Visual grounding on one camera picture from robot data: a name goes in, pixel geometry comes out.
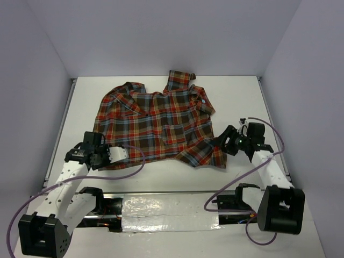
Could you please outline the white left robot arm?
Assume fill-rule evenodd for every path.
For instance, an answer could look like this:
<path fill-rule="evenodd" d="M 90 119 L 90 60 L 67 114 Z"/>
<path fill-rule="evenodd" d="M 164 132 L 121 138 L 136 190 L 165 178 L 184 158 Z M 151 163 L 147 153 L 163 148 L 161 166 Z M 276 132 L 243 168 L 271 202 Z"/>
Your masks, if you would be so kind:
<path fill-rule="evenodd" d="M 56 187 L 41 205 L 18 223 L 21 252 L 38 257 L 64 257 L 74 229 L 89 212 L 105 209 L 103 191 L 84 187 L 81 181 L 90 169 L 109 164 L 109 146 L 101 133 L 85 132 L 83 141 L 67 152 Z"/>

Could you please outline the plaid long sleeve shirt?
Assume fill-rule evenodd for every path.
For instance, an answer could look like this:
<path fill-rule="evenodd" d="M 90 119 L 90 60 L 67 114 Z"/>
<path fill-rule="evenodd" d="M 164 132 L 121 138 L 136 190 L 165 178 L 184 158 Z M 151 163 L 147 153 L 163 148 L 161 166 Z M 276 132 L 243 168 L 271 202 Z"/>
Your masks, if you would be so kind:
<path fill-rule="evenodd" d="M 162 92 L 147 93 L 144 84 L 127 82 L 103 97 L 93 131 L 112 147 L 130 146 L 128 159 L 107 170 L 165 159 L 226 167 L 227 155 L 211 144 L 215 109 L 204 88 L 191 84 L 195 79 L 195 74 L 171 70 Z"/>

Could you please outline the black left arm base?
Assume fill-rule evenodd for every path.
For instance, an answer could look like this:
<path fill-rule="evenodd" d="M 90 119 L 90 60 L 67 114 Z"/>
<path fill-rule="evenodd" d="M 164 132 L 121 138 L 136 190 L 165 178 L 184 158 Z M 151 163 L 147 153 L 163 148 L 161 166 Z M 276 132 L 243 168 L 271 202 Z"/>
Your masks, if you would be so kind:
<path fill-rule="evenodd" d="M 81 224 L 84 227 L 119 226 L 122 221 L 123 198 L 105 194 L 102 189 L 84 187 L 73 199 L 70 207 L 76 204 L 77 212 L 82 212 Z"/>

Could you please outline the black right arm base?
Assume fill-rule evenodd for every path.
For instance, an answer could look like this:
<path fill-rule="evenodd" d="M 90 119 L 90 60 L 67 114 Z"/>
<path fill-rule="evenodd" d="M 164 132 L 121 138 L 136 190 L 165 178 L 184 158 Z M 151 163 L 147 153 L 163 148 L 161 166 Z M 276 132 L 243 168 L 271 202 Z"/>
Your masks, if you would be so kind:
<path fill-rule="evenodd" d="M 243 190 L 244 189 L 258 189 L 261 191 L 260 187 L 255 184 L 240 183 L 232 194 L 218 195 L 212 203 L 217 204 L 217 208 L 224 212 L 224 210 L 236 211 L 236 212 L 253 212 L 252 207 L 244 202 L 243 200 Z"/>

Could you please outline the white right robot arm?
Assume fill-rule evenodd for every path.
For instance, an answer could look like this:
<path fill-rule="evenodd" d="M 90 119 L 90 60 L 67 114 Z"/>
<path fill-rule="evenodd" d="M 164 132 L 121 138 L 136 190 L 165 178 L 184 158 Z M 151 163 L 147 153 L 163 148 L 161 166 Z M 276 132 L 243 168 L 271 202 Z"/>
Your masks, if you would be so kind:
<path fill-rule="evenodd" d="M 224 195 L 221 188 L 209 202 L 218 205 L 219 212 L 253 214 L 261 231 L 298 235 L 302 230 L 305 194 L 287 179 L 275 157 L 284 150 L 274 151 L 265 143 L 266 127 L 259 118 L 241 118 L 240 127 L 227 126 L 211 144 L 231 156 L 245 153 L 254 168 L 234 179 L 238 183 L 234 194 Z"/>

